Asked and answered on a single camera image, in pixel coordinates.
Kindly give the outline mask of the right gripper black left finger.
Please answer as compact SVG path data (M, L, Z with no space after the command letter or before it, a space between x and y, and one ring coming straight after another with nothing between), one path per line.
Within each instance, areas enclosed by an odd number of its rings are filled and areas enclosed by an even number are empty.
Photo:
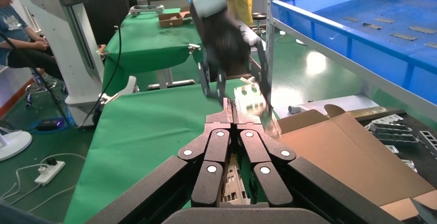
M90 218L88 223L163 223L190 202L216 207L224 189L232 104L206 117L204 131Z

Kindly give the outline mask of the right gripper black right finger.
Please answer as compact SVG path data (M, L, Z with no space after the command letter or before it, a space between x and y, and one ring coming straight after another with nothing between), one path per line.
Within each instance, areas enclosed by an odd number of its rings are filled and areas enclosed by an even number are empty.
M250 173L257 206L246 221L262 223L398 223L398 220L291 148L265 134L260 118L233 102L233 135Z

